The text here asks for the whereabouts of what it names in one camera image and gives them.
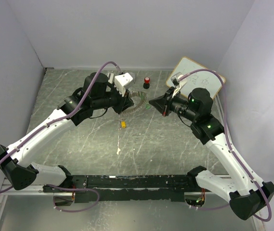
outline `tabletop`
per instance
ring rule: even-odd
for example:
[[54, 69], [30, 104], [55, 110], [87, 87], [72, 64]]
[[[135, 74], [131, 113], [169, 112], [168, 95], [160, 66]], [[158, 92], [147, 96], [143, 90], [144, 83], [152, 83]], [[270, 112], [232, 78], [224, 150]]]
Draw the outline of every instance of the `tabletop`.
[[[28, 132], [46, 119], [65, 97], [83, 86], [85, 77], [95, 71], [47, 69]], [[130, 91], [145, 92], [147, 100], [163, 95], [168, 89], [165, 83], [171, 74], [169, 70], [124, 72], [136, 74]], [[151, 79], [149, 89], [143, 88], [145, 77]], [[103, 110], [97, 110], [93, 116], [102, 113]], [[219, 118], [215, 103], [212, 114]], [[121, 118], [126, 128], [121, 128]], [[227, 174], [216, 156], [175, 113], [163, 117], [153, 107], [123, 116], [109, 109], [103, 117], [86, 119], [52, 141], [34, 161], [48, 166], [63, 165], [74, 175], [186, 174], [199, 165], [216, 175]]]

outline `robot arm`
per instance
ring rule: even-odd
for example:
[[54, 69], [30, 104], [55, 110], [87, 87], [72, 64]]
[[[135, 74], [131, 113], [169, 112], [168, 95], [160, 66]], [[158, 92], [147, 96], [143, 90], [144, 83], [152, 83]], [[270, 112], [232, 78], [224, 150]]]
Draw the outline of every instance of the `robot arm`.
[[[125, 73], [114, 78], [99, 74], [78, 112], [71, 118], [57, 121], [48, 126], [49, 122], [68, 115], [77, 107], [95, 74], [92, 73], [89, 77], [86, 77], [83, 88], [77, 89], [71, 96], [66, 97], [47, 119], [22, 139], [8, 147], [0, 145], [0, 160], [13, 149], [17, 149], [17, 152], [12, 154], [0, 166], [16, 190], [24, 189], [31, 184], [61, 185], [65, 180], [69, 181], [71, 178], [70, 173], [63, 166], [50, 167], [34, 163], [33, 160], [36, 154], [40, 153], [46, 144], [55, 140], [64, 132], [76, 127], [83, 120], [91, 118], [94, 110], [105, 109], [107, 111], [109, 107], [112, 107], [116, 113], [121, 113], [133, 106], [133, 101], [129, 98], [129, 91], [127, 90], [134, 83], [133, 74]], [[43, 130], [21, 148], [17, 148], [22, 141], [29, 138], [38, 128], [43, 126]]]
[[179, 89], [171, 87], [165, 95], [150, 100], [163, 116], [171, 112], [184, 117], [192, 122], [190, 128], [197, 139], [208, 147], [220, 160], [229, 173], [231, 180], [222, 179], [213, 175], [204, 167], [193, 169], [193, 176], [199, 187], [210, 190], [225, 201], [230, 203], [232, 210], [242, 219], [251, 215], [265, 206], [265, 201], [256, 183], [262, 185], [268, 200], [274, 194], [274, 184], [264, 182], [245, 162], [236, 148], [232, 145], [232, 151], [252, 174], [253, 180], [242, 168], [227, 146], [226, 136], [222, 124], [211, 114], [213, 100], [209, 92], [203, 88], [194, 89], [188, 96], [188, 100], [179, 97]]

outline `red cap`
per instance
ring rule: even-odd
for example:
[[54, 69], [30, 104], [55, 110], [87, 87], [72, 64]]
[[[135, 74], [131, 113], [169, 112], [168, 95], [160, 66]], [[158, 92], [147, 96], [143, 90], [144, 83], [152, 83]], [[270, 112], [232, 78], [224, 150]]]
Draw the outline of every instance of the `red cap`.
[[149, 78], [149, 77], [145, 77], [145, 78], [144, 78], [144, 82], [145, 82], [145, 83], [150, 83], [150, 78]]

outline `white wall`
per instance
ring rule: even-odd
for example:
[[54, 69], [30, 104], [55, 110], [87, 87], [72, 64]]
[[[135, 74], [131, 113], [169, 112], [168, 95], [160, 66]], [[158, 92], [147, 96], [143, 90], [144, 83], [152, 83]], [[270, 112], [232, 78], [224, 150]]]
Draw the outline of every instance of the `white wall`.
[[[252, 168], [274, 183], [274, 1], [254, 3], [218, 71], [227, 78], [233, 141]], [[274, 198], [271, 205], [266, 226], [274, 231]]]
[[[25, 135], [42, 66], [9, 4], [0, 0], [0, 144]], [[0, 171], [0, 186], [3, 182]]]
[[254, 0], [8, 0], [44, 67], [217, 69]]

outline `whiteboard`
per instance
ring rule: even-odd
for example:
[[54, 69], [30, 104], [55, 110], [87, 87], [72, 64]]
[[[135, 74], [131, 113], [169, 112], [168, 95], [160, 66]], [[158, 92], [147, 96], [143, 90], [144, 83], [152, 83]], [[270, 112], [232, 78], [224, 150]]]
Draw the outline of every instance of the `whiteboard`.
[[[179, 72], [181, 72], [184, 75], [191, 71], [194, 71], [197, 69], [203, 69], [203, 68], [206, 68], [206, 67], [196, 63], [195, 61], [187, 57], [183, 57], [180, 60], [180, 62], [177, 64], [177, 66], [174, 68], [169, 78], [167, 79], [166, 85], [168, 87], [174, 87], [174, 84], [172, 83], [170, 78]], [[188, 79], [188, 82], [186, 83], [185, 86], [183, 86], [181, 90], [181, 95], [185, 96], [186, 98], [188, 97], [189, 93], [192, 92], [193, 89], [206, 88], [209, 91], [211, 98], [214, 99], [216, 94], [222, 88], [222, 85], [220, 81], [218, 80], [218, 78], [211, 72], [206, 72], [206, 71], [197, 72], [187, 77], [187, 79]]]

